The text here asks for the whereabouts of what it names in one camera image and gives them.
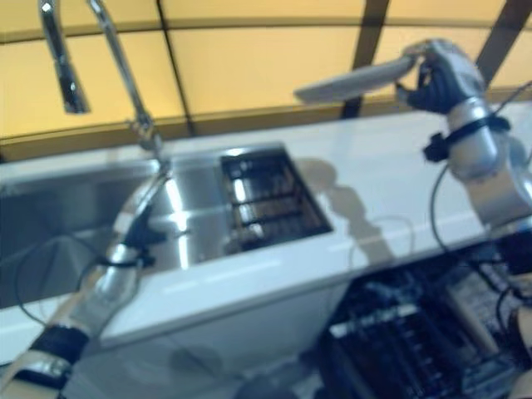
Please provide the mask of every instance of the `sink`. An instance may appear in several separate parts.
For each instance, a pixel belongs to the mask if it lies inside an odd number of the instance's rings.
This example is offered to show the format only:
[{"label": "sink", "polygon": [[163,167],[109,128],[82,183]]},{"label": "sink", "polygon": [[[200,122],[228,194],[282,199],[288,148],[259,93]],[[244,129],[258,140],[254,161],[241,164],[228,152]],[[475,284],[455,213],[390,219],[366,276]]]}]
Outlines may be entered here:
[{"label": "sink", "polygon": [[[203,262],[331,231],[278,144],[180,155],[150,212],[154,264],[143,273]],[[134,189],[155,173],[143,160],[0,190],[0,308],[70,293],[105,252]]]}]

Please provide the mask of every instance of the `chrome faucet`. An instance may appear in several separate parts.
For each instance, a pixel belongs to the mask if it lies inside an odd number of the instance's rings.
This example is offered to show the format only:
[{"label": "chrome faucet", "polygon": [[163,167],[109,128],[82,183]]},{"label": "chrome faucet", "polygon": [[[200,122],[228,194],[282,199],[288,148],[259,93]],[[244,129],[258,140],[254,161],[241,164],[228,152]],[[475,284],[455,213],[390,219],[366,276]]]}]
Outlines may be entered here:
[{"label": "chrome faucet", "polygon": [[[133,107],[135,107],[135,121],[130,123],[131,129],[140,137],[140,145],[142,148],[153,151],[155,158],[160,160],[160,149],[162,146],[160,136],[156,131],[150,114],[144,108],[111,16],[101,0],[86,0],[86,2],[96,15],[98,24],[106,35],[111,53],[115,58],[116,65],[126,85],[126,90],[130,95]],[[38,6],[44,37],[47,40],[48,47],[54,59],[65,111],[74,114],[87,113],[90,111],[90,108],[77,78],[74,66],[71,63],[65,38],[62,34],[59,0],[38,0]]]}]

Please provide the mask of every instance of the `yellow wall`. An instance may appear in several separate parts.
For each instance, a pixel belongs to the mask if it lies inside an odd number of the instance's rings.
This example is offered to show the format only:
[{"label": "yellow wall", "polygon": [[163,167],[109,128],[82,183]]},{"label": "yellow wall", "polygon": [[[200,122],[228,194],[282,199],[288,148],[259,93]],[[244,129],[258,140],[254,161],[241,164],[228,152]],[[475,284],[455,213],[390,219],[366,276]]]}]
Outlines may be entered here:
[{"label": "yellow wall", "polygon": [[[182,116],[174,75],[160,32],[122,33],[121,42],[139,91],[154,118]],[[67,39],[71,58],[91,113],[64,112],[44,41],[4,45],[0,76],[4,80],[3,137],[122,122],[134,110],[121,77],[100,36]]]},{"label": "yellow wall", "polygon": [[[38,0],[2,0],[0,27],[3,40],[43,37],[41,21],[37,12]],[[94,32],[98,24],[86,0],[62,0],[61,21],[65,32]],[[158,27],[159,16],[155,1],[105,0],[107,11],[119,29]]]},{"label": "yellow wall", "polygon": [[[0,144],[48,131],[120,123],[133,116],[125,88],[86,0],[62,0],[68,45],[92,113],[63,112],[37,0],[4,0],[0,23]],[[155,0],[105,0],[146,107],[157,120],[183,106]],[[391,0],[374,62],[427,37],[447,37],[475,59],[504,0]],[[349,71],[363,0],[163,0],[170,38],[194,119],[298,110],[294,88]],[[532,17],[492,81],[529,80]],[[414,76],[405,83],[413,85]],[[369,101],[390,98],[392,88]]]}]

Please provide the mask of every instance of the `yellow panel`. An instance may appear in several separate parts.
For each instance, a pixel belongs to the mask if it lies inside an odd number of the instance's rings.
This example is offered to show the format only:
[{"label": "yellow panel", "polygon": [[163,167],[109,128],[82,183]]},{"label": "yellow panel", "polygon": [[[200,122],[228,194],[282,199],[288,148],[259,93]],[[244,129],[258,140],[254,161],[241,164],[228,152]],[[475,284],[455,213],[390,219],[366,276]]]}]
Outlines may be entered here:
[{"label": "yellow panel", "polygon": [[[91,107],[90,114],[68,115],[43,41],[0,47],[4,62],[6,136],[101,125],[131,119],[133,106],[102,36],[67,39],[73,63]],[[165,41],[160,32],[121,34],[145,106],[153,117],[181,116]]]},{"label": "yellow panel", "polygon": [[532,32],[523,31],[511,48],[491,87],[519,86],[532,79]]},{"label": "yellow panel", "polygon": [[[37,0],[3,0],[2,29],[9,37],[41,37],[41,21],[37,11]],[[159,25],[159,16],[154,1],[146,0],[104,0],[107,10],[118,27],[153,27]],[[86,0],[62,0],[61,20],[68,31],[77,31],[80,27],[97,27],[94,13]]]},{"label": "yellow panel", "polygon": [[357,27],[173,31],[194,114],[291,106],[293,90],[349,71]]},{"label": "yellow panel", "polygon": [[[470,58],[475,60],[490,34],[489,29],[457,27],[385,27],[382,31],[374,63],[398,58],[402,50],[413,43],[431,37],[444,37],[457,44]],[[409,87],[416,84],[417,69],[405,76],[404,83]],[[392,96],[393,86],[370,93],[369,96]]]},{"label": "yellow panel", "polygon": [[164,0],[166,15],[175,19],[360,17],[364,0]]},{"label": "yellow panel", "polygon": [[392,0],[387,22],[471,22],[492,25],[504,4],[504,0]]}]

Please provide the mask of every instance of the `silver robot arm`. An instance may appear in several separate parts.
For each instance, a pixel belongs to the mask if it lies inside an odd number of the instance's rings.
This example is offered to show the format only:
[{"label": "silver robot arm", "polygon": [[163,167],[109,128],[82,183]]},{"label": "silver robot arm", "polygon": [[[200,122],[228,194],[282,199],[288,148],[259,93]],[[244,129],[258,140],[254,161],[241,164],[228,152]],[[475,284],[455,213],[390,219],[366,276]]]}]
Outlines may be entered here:
[{"label": "silver robot arm", "polygon": [[80,290],[51,317],[30,348],[6,370],[2,399],[56,399],[85,346],[135,296],[145,257],[145,217],[170,175],[162,170],[139,186],[113,225],[106,258],[93,268]]},{"label": "silver robot arm", "polygon": [[[397,81],[421,60],[415,90]],[[306,103],[346,101],[387,84],[397,98],[418,110],[444,115],[449,134],[432,136],[430,161],[447,160],[466,187],[488,235],[499,245],[521,292],[532,279],[532,174],[522,143],[509,136],[510,124],[485,100],[485,82],[476,65],[455,44],[431,39],[408,47],[400,58],[365,66],[344,76],[295,91]]]}]

